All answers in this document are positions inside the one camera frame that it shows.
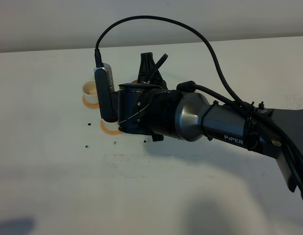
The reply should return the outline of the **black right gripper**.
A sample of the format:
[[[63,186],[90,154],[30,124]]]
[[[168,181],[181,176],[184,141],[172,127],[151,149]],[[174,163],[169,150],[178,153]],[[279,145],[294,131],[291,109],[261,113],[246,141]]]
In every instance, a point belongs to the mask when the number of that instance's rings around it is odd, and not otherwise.
[[[175,113],[181,101],[181,91],[161,87],[166,86],[166,82],[158,69],[165,60],[166,54],[155,63],[151,52],[141,53],[137,83],[119,86],[120,131],[152,136],[153,141],[162,141],[164,136],[178,138]]]

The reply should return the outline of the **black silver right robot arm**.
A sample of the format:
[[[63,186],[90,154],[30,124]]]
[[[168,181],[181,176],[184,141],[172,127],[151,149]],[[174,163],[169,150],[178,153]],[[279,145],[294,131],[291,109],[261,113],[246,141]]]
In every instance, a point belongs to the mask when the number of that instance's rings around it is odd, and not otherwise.
[[[122,132],[196,141],[217,139],[276,160],[290,191],[303,200],[303,109],[267,109],[236,101],[193,81],[168,90],[152,62],[141,80],[119,86],[118,125]]]

